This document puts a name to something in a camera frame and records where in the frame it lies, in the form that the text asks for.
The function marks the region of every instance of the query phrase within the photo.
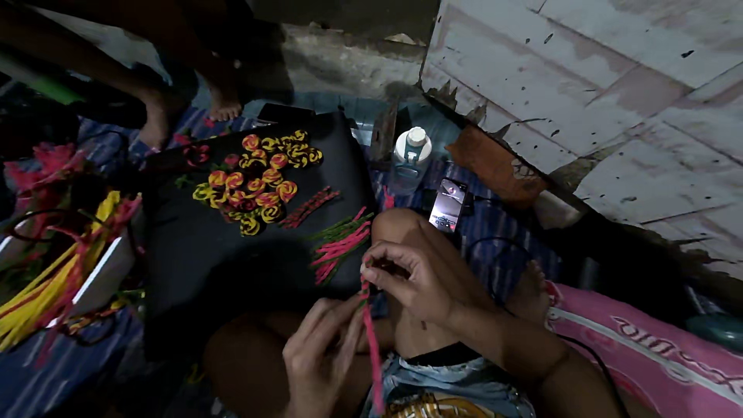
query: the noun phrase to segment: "pink pipe cleaner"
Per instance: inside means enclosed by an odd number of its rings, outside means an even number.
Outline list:
[[[382,191],[384,192],[384,206],[383,209],[387,210],[390,208],[395,207],[395,197],[391,194],[387,193],[387,186],[382,186]]]
[[[384,412],[384,401],[382,400],[382,358],[379,356],[379,343],[377,336],[374,334],[374,324],[372,323],[372,308],[369,306],[369,282],[361,276],[361,289],[363,298],[363,319],[366,327],[366,340],[369,342],[369,356],[371,357],[371,380],[374,407],[378,414]]]

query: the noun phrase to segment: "bare foot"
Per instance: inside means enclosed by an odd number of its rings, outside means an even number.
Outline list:
[[[237,89],[230,83],[229,87],[218,87],[207,81],[209,92],[212,94],[212,108],[209,110],[211,120],[230,120],[237,118],[242,112],[242,105],[237,97]]]
[[[531,260],[506,301],[506,308],[521,319],[544,326],[550,307],[545,280],[542,268],[535,260]]]
[[[153,149],[160,149],[170,138],[170,124],[168,118],[177,114],[184,107],[185,102],[167,93],[153,92],[143,98],[147,112],[147,122],[139,133],[139,140]]]

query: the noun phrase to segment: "smartphone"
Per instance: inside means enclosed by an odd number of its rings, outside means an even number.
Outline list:
[[[453,233],[457,228],[466,196],[465,183],[444,177],[438,185],[428,222],[441,232]]]

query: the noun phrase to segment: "pink flower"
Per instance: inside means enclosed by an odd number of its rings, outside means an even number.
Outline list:
[[[240,156],[237,154],[229,154],[227,157],[224,157],[224,163],[230,167],[236,166],[238,161],[240,161]]]
[[[175,141],[175,143],[178,145],[191,144],[191,139],[184,134],[173,134],[173,141]]]
[[[191,167],[196,167],[197,164],[209,160],[209,146],[194,144],[187,145],[184,147],[184,155],[186,156],[186,163]]]

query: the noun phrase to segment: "bundle of pipe cleaners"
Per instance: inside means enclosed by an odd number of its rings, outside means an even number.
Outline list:
[[[317,208],[325,204],[325,202],[335,199],[338,195],[340,195],[339,191],[331,192],[330,186],[326,186],[321,191],[315,193],[315,196],[312,196],[312,199],[302,203],[302,206],[299,206],[297,209],[289,213],[286,218],[279,222],[279,225],[284,229],[293,229],[298,227],[305,221],[305,219],[307,219],[307,216],[310,216],[310,213],[313,213]]]
[[[320,239],[322,242],[314,248],[315,260],[310,266],[315,268],[315,284],[318,286],[330,282],[331,278],[351,252],[361,247],[369,240],[372,234],[371,218],[374,213],[363,215],[366,206],[359,210],[353,218],[346,217],[335,225],[314,234],[308,239]],[[369,306],[369,282],[361,277],[362,300],[359,305],[363,309],[362,315],[366,328],[366,339],[369,342],[369,355],[371,356],[371,377],[374,393],[374,406],[381,414],[384,410],[382,401],[382,359],[379,355],[379,343],[374,334],[372,323],[372,309]]]
[[[329,283],[343,259],[369,240],[372,233],[370,218],[374,214],[361,216],[365,210],[366,206],[361,208],[353,219],[350,217],[342,219],[337,224],[308,238],[322,240],[318,246],[313,248],[315,260],[310,263],[310,266],[315,269],[316,285]]]
[[[361,276],[361,304],[364,327],[366,328],[366,340],[369,342],[369,357],[371,358],[371,391],[374,407],[379,414],[384,412],[384,401],[382,400],[382,358],[379,355],[379,342],[374,333],[372,322],[372,308],[369,306],[369,282]]]

